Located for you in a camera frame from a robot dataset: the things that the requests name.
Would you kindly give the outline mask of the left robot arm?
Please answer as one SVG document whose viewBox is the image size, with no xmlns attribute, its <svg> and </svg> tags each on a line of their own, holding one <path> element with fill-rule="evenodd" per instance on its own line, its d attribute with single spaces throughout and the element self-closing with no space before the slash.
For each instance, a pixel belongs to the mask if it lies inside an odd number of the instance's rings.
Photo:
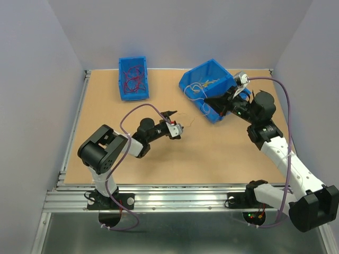
<svg viewBox="0 0 339 254">
<path fill-rule="evenodd" d="M 142 158 L 150 150 L 151 142 L 164 136 L 171 140 L 181 138 L 184 127 L 171 121 L 170 116 L 173 114 L 174 111 L 161 112 L 164 118 L 158 124 L 148 117 L 142 119 L 130 138 L 104 124 L 79 147 L 77 156 L 90 170 L 95 190 L 101 194 L 99 201 L 105 208 L 113 208 L 118 202 L 115 193 L 118 187 L 109 173 L 120 154 Z"/>
</svg>

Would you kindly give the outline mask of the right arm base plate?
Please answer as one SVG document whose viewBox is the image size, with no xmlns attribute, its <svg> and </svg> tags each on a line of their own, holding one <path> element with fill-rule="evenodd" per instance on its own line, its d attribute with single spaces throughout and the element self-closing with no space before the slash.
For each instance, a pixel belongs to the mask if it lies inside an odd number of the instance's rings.
<svg viewBox="0 0 339 254">
<path fill-rule="evenodd" d="M 244 192 L 231 192 L 227 194 L 224 207 L 229 209 L 259 209 L 263 204 L 258 201 L 250 201 Z"/>
</svg>

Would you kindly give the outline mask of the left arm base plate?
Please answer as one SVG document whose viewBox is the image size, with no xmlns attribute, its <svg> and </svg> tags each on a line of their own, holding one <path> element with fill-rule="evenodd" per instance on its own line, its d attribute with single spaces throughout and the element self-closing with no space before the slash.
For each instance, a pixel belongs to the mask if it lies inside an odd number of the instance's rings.
<svg viewBox="0 0 339 254">
<path fill-rule="evenodd" d="M 87 199 L 88 210 L 119 210 L 121 208 L 110 197 L 103 196 L 96 191 L 85 192 L 84 197 Z M 124 206 L 125 208 L 129 210 L 134 209 L 134 193 L 118 193 L 113 197 L 120 205 Z"/>
</svg>

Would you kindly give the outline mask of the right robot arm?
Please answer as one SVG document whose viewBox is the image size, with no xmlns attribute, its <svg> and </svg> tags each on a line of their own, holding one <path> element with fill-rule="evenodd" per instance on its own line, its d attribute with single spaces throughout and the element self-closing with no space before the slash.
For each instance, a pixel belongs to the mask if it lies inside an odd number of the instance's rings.
<svg viewBox="0 0 339 254">
<path fill-rule="evenodd" d="M 260 91 L 247 101 L 236 90 L 231 87 L 223 95 L 204 101 L 220 115 L 231 112 L 250 123 L 247 128 L 250 140 L 271 159 L 292 190 L 279 189 L 266 180 L 251 181 L 245 192 L 232 198 L 228 206 L 255 208 L 259 204 L 268 205 L 288 216 L 301 232 L 334 221 L 338 211 L 338 189 L 315 177 L 291 150 L 291 145 L 272 121 L 276 110 L 274 97 Z"/>
</svg>

